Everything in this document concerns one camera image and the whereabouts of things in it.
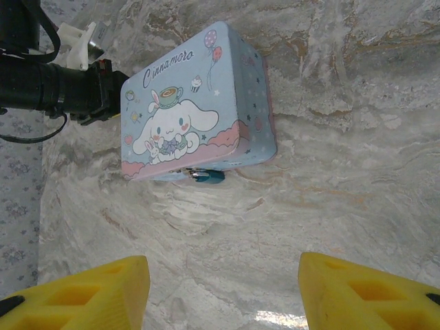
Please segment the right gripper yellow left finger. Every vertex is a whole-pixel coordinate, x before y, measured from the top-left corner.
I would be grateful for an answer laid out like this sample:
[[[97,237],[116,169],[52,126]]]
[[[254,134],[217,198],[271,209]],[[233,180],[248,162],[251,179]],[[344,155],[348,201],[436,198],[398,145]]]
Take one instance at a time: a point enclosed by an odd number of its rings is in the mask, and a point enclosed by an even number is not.
[[[1,299],[2,329],[141,329],[150,276],[129,256]]]

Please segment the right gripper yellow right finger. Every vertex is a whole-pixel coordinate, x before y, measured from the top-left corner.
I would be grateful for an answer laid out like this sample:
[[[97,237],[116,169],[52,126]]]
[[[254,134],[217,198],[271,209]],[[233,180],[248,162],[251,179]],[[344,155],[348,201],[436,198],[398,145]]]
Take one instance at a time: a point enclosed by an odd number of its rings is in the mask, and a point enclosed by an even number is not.
[[[310,329],[438,329],[439,289],[316,252],[298,286]]]

